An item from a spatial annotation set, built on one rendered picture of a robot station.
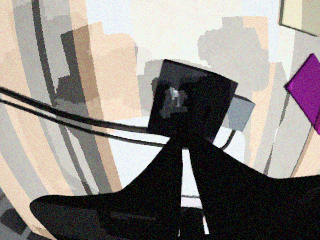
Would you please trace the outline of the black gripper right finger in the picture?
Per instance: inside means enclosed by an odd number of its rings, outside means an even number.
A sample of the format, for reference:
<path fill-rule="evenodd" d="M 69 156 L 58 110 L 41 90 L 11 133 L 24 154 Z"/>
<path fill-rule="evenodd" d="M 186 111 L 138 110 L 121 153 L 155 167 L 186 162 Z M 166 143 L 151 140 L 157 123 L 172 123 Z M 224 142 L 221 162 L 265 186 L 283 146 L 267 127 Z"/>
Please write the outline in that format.
<path fill-rule="evenodd" d="M 273 179 L 195 132 L 188 145 L 211 240 L 265 240 L 277 224 L 320 209 L 320 175 Z"/>

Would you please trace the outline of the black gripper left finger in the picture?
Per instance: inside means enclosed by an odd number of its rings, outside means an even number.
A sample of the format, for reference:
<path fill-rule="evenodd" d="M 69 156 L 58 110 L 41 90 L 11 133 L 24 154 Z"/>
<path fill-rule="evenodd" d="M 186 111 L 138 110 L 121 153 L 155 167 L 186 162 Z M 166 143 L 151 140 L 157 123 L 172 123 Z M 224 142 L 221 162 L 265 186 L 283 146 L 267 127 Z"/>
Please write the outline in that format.
<path fill-rule="evenodd" d="M 29 211 L 55 239 L 179 240 L 183 149 L 173 133 L 127 185 L 100 195 L 45 195 Z"/>

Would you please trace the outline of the flat magenta rectangular slab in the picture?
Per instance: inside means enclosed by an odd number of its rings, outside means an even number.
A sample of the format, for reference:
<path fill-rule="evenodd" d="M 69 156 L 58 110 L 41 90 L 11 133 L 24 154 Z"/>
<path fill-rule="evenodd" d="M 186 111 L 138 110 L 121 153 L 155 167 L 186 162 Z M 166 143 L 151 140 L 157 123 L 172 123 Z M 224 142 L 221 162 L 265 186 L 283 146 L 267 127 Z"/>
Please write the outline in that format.
<path fill-rule="evenodd" d="M 315 53 L 309 53 L 285 88 L 320 135 L 320 63 Z"/>

